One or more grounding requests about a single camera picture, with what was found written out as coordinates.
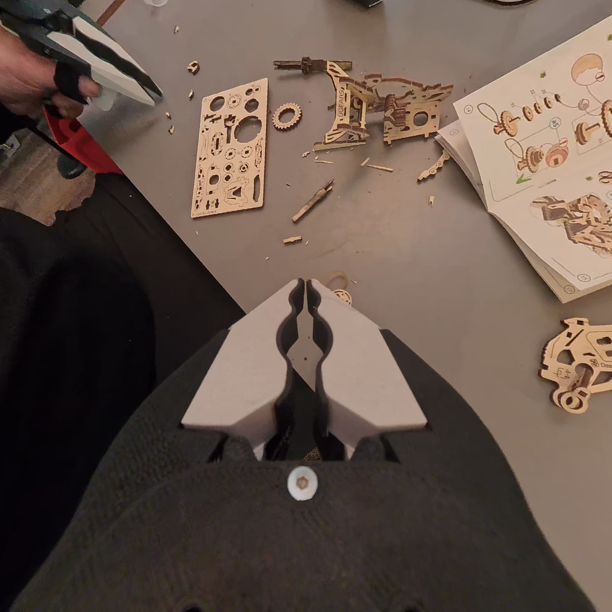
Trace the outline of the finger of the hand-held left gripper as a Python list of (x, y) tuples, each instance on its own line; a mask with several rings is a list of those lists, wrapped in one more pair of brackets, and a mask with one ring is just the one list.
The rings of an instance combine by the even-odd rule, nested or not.
[(142, 104), (154, 107), (148, 90), (157, 85), (142, 67), (106, 32), (49, 32), (45, 43), (58, 63), (66, 64), (78, 75)]
[(95, 80), (128, 97), (163, 97), (162, 90), (118, 42), (87, 20), (73, 20), (73, 52)]

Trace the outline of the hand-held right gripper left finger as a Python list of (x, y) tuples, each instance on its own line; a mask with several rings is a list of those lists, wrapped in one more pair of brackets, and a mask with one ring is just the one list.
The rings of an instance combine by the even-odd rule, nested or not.
[(293, 383), (288, 351), (298, 339), (304, 291), (303, 279), (291, 280), (229, 328), (182, 417), (184, 428), (245, 438), (263, 458)]

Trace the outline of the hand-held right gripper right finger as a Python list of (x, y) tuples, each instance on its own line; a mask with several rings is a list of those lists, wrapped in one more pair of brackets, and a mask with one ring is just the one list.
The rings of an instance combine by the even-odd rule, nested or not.
[(382, 329), (317, 280), (307, 282), (316, 367), (313, 433), (323, 460), (344, 460), (382, 433), (420, 430), (427, 419)]

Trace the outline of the wooden wheel axle assembly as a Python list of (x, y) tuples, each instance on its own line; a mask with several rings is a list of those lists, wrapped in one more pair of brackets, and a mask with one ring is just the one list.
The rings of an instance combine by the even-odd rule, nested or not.
[(336, 295), (348, 306), (353, 306), (353, 298), (348, 291), (349, 278), (348, 275), (341, 270), (332, 271), (324, 282), (325, 287)]

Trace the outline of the wooden parts sheet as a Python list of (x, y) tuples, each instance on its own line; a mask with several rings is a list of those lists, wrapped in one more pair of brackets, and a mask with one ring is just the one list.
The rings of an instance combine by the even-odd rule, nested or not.
[(264, 206), (267, 78), (202, 99), (190, 215), (223, 215)]

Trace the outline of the white instruction booklet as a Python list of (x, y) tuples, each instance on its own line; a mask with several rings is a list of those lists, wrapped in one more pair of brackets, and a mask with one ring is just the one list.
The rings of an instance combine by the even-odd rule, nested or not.
[(454, 106), (436, 140), (558, 299), (611, 286), (611, 17)]

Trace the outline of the person's left hand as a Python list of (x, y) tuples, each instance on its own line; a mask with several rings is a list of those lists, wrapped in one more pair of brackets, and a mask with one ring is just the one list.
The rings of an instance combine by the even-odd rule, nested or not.
[(60, 93), (56, 65), (41, 57), (21, 39), (1, 28), (1, 105), (19, 116), (39, 116), (43, 100), (50, 99), (60, 117), (76, 119), (84, 105)]

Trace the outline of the red plastic crate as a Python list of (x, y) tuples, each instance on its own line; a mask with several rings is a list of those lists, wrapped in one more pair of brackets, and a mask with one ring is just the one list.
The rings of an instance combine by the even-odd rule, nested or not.
[(88, 169), (97, 174), (123, 175), (121, 169), (76, 119), (60, 117), (54, 106), (45, 106), (44, 113), (57, 144)]

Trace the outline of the black metal table leg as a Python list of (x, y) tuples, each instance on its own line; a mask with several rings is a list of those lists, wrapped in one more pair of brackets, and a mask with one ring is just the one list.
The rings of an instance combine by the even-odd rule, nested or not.
[(57, 171), (64, 179), (76, 179), (87, 170), (87, 166), (62, 148), (53, 135), (41, 129), (41, 120), (28, 118), (27, 125), (29, 131), (58, 152)]

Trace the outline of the dark wooden axle shaft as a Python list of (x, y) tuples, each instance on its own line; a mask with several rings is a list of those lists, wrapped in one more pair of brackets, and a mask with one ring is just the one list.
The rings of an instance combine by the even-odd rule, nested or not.
[(273, 68), (278, 71), (300, 71), (305, 75), (310, 73), (329, 73), (331, 68), (339, 69), (342, 73), (352, 70), (351, 61), (333, 61), (327, 59), (313, 59), (308, 56), (300, 60), (274, 60)]

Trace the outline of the wooden chassis assembly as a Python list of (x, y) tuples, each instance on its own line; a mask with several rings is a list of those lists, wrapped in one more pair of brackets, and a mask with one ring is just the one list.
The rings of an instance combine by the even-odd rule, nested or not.
[(564, 330), (544, 346), (539, 376), (556, 385), (551, 401), (570, 414), (583, 414), (593, 394), (611, 390), (611, 325), (585, 317), (562, 321)]

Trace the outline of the forked wooden rod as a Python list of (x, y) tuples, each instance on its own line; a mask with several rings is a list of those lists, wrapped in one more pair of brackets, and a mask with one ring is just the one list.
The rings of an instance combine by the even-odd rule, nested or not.
[(328, 181), (322, 188), (320, 188), (308, 202), (306, 202), (302, 208), (292, 217), (294, 224), (298, 223), (304, 216), (306, 216), (311, 209), (313, 209), (318, 203), (323, 201), (325, 197), (332, 191), (335, 180)]

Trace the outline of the toothed wooden strip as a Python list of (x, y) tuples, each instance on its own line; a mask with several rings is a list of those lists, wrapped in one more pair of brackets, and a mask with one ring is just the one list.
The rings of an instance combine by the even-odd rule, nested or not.
[(421, 183), (429, 178), (432, 178), (436, 175), (436, 173), (444, 166), (444, 164), (450, 160), (450, 155), (446, 149), (442, 149), (442, 154), (437, 159), (437, 161), (432, 164), (429, 168), (425, 169), (421, 172), (417, 178), (417, 182)]

